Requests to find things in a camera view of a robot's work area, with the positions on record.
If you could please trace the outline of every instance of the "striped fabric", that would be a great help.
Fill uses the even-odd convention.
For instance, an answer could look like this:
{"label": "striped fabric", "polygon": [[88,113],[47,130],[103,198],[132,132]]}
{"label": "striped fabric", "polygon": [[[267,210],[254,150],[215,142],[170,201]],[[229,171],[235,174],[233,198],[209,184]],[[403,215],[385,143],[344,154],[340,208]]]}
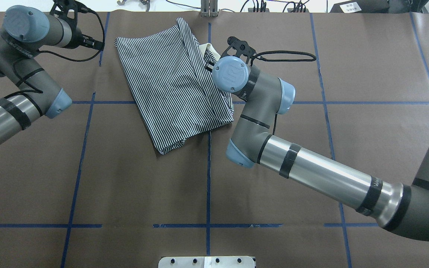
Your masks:
{"label": "striped fabric", "polygon": [[130,90],[155,148],[160,154],[185,140],[233,122],[233,101],[218,90],[204,69],[204,57],[189,25],[182,19],[157,34],[115,40]]}

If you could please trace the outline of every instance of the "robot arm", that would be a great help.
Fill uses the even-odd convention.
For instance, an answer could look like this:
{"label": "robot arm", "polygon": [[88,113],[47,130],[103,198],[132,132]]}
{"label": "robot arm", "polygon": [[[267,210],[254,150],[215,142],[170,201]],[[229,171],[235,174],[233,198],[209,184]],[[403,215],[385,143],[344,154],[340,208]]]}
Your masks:
{"label": "robot arm", "polygon": [[[49,15],[24,6],[6,11],[0,29],[0,77],[7,76],[19,91],[0,99],[0,144],[39,117],[54,118],[72,104],[63,88],[34,60],[41,46],[104,49],[105,40],[96,41],[77,28],[77,13],[94,11],[74,0],[54,2]],[[74,10],[74,18],[67,16],[69,10]]]}
{"label": "robot arm", "polygon": [[294,87],[235,56],[223,55],[213,66],[213,81],[220,90],[246,101],[226,151],[231,161],[246,168],[258,163],[373,217],[387,231],[429,241],[429,149],[408,186],[383,182],[271,135],[274,116],[287,112],[293,103]]}

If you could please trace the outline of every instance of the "paper sticker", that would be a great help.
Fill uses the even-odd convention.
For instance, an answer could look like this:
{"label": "paper sticker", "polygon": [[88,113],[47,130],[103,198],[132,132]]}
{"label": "paper sticker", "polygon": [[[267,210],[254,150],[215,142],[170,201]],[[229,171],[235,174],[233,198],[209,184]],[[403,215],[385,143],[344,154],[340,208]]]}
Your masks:
{"label": "paper sticker", "polygon": [[340,8],[344,13],[353,13],[353,12],[362,11],[362,9],[359,7],[359,4],[357,2],[340,5]]}

